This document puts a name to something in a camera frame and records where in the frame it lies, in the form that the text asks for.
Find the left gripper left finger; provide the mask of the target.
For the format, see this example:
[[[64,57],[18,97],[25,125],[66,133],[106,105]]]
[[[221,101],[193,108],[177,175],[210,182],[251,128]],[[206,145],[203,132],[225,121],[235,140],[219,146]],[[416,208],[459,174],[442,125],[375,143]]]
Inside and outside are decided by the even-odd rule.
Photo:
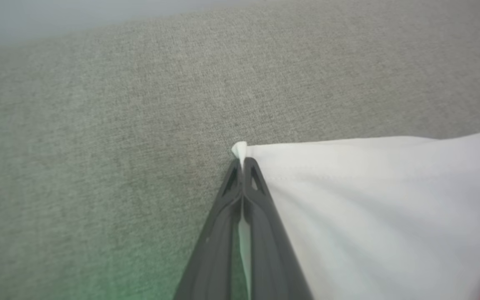
[[[230,300],[233,229],[240,210],[241,167],[232,161],[190,255],[175,300]]]

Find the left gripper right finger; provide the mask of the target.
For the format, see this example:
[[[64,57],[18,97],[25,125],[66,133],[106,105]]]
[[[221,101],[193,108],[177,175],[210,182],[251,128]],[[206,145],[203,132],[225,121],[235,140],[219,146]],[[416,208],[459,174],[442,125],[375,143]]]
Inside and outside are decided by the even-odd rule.
[[[251,299],[312,300],[291,241],[257,161],[244,161],[244,207],[251,227]]]

